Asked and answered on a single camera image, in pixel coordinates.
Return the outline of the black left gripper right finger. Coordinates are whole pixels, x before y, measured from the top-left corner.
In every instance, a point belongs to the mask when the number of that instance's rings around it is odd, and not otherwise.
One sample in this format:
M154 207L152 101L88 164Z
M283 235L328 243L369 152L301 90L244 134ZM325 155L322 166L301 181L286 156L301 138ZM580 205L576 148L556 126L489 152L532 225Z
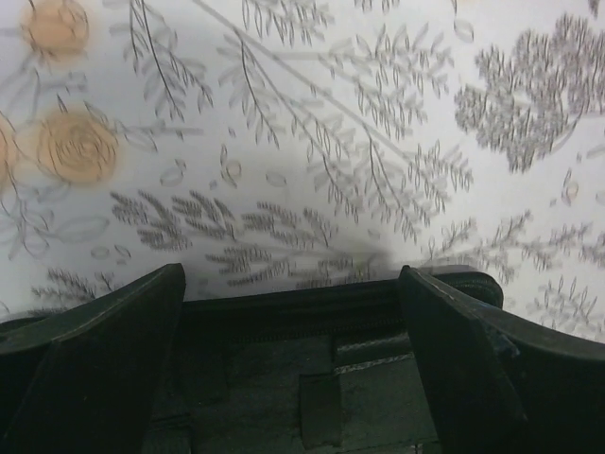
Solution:
M601 453L604 346L402 268L405 325L444 453Z

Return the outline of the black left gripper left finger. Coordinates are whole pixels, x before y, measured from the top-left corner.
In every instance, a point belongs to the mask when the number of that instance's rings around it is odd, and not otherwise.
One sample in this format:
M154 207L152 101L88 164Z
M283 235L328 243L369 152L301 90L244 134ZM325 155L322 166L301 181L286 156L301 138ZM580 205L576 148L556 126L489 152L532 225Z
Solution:
M138 453L176 332L182 265L1 326L4 453Z

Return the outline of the black zippered tool case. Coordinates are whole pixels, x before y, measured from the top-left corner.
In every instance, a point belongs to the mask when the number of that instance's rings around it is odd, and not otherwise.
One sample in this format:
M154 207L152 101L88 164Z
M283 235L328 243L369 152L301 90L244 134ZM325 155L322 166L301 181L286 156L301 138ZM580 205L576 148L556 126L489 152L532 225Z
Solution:
M444 453L396 281L183 296L138 453Z

